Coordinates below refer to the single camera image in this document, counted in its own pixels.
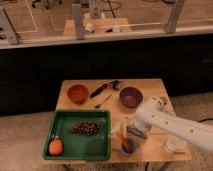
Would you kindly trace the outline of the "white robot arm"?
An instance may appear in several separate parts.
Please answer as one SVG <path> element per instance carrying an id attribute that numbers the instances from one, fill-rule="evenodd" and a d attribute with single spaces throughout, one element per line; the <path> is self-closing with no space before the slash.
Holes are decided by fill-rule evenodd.
<path id="1" fill-rule="evenodd" d="M 173 116 L 165 111 L 164 97 L 152 96 L 135 112 L 134 127 L 146 134 L 152 126 L 213 153 L 213 126 Z"/>

